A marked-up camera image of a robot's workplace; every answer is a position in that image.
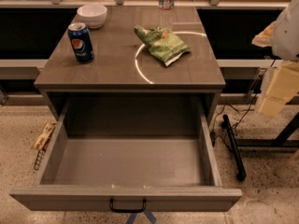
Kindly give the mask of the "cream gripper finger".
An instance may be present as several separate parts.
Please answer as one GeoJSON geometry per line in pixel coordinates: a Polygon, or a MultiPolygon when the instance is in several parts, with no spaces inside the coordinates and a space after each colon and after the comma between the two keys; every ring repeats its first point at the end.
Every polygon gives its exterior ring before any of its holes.
{"type": "Polygon", "coordinates": [[[266,28],[264,28],[260,33],[258,33],[252,39],[252,44],[257,47],[271,47],[272,46],[272,36],[275,28],[275,22],[271,22],[266,28]]]}
{"type": "Polygon", "coordinates": [[[299,92],[299,62],[284,62],[269,68],[263,77],[262,94],[257,112],[267,117],[276,116],[299,92]]]}

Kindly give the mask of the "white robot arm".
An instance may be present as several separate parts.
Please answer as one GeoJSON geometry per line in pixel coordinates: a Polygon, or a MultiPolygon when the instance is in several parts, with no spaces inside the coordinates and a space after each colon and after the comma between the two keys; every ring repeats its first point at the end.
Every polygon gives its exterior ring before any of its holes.
{"type": "Polygon", "coordinates": [[[299,92],[299,0],[291,0],[275,21],[254,36],[252,44],[270,47],[282,60],[264,79],[257,109],[274,117],[299,92]]]}

